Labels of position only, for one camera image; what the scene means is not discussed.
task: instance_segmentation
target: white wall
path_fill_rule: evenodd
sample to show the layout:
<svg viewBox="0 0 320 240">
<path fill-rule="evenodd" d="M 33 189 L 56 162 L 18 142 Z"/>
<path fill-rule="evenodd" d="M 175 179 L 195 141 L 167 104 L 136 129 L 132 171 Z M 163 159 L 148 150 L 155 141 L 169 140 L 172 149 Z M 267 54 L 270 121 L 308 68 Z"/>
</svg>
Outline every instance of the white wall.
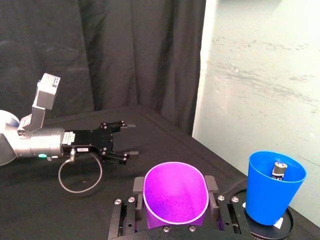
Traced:
<svg viewBox="0 0 320 240">
<path fill-rule="evenodd" d="M 291 207 L 320 226 L 320 1 L 207 0 L 193 137 L 248 173 L 251 153 L 298 160 Z"/>
</svg>

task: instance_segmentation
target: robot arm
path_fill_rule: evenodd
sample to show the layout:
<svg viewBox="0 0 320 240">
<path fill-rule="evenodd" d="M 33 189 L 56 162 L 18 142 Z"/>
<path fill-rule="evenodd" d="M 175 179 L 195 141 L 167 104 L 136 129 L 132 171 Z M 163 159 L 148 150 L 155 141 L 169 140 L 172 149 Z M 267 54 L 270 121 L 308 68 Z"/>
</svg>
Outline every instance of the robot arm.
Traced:
<svg viewBox="0 0 320 240">
<path fill-rule="evenodd" d="M 43 126 L 46 110 L 51 110 L 57 94 L 60 77 L 45 73 L 37 84 L 32 113 L 21 119 L 0 110 L 0 150 L 10 154 L 2 155 L 0 166 L 16 157 L 69 157 L 95 153 L 101 161 L 126 164 L 129 153 L 113 151 L 113 133 L 126 126 L 124 121 L 103 122 L 95 130 L 65 130 Z"/>
</svg>

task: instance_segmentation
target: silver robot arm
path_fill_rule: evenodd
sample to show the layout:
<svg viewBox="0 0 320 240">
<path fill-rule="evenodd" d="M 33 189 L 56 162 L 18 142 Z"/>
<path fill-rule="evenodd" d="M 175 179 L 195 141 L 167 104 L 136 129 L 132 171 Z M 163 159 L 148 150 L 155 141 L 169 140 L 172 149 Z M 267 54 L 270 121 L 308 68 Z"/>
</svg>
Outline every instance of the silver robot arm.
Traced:
<svg viewBox="0 0 320 240">
<path fill-rule="evenodd" d="M 56 99 L 60 77 L 45 73 L 37 84 L 32 113 L 19 121 L 9 112 L 0 110 L 0 166 L 15 157 L 62 156 L 63 128 L 42 128 L 46 109 Z"/>
</svg>

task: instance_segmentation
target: black mount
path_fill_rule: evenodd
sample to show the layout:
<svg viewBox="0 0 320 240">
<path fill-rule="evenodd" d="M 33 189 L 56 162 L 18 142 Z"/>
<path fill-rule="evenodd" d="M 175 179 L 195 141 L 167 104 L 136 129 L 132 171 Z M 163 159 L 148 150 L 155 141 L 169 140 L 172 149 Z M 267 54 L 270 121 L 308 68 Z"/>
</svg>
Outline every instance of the black mount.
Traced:
<svg viewBox="0 0 320 240">
<path fill-rule="evenodd" d="M 133 195 L 127 200 L 117 198 L 113 205 L 108 240 L 251 240 L 252 235 L 244 209 L 234 198 L 218 196 L 213 176 L 205 176 L 209 193 L 212 227 L 195 225 L 164 225 L 137 231 L 143 215 L 143 177 L 134 180 Z"/>
<path fill-rule="evenodd" d="M 66 130 L 65 133 L 72 133 L 72 142 L 62 143 L 63 156 L 69 156 L 72 149 L 75 149 L 76 156 L 95 153 L 102 162 L 112 162 L 125 165 L 130 157 L 130 152 L 119 153 L 113 151 L 113 134 L 120 132 L 121 128 L 128 126 L 124 121 L 102 122 L 95 130 Z"/>
</svg>

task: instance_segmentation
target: cylinder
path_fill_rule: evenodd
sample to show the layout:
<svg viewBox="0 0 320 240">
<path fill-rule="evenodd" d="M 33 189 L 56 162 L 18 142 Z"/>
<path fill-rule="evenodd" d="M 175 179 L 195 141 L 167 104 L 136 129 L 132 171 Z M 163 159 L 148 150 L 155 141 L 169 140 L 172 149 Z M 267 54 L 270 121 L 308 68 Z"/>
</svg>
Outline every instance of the cylinder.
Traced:
<svg viewBox="0 0 320 240">
<path fill-rule="evenodd" d="M 148 228 L 162 225 L 200 226 L 209 203 L 204 176 L 183 162 L 165 162 L 146 174 L 143 184 Z"/>
<path fill-rule="evenodd" d="M 275 163 L 287 165 L 282 180 L 272 178 Z M 245 209 L 256 222 L 272 226 L 285 213 L 307 177 L 304 167 L 276 152 L 260 151 L 249 158 Z"/>
<path fill-rule="evenodd" d="M 34 157 L 39 154 L 61 156 L 61 143 L 65 130 L 63 128 L 41 128 L 30 136 L 20 137 L 17 128 L 7 126 L 5 136 L 17 157 Z"/>
</svg>

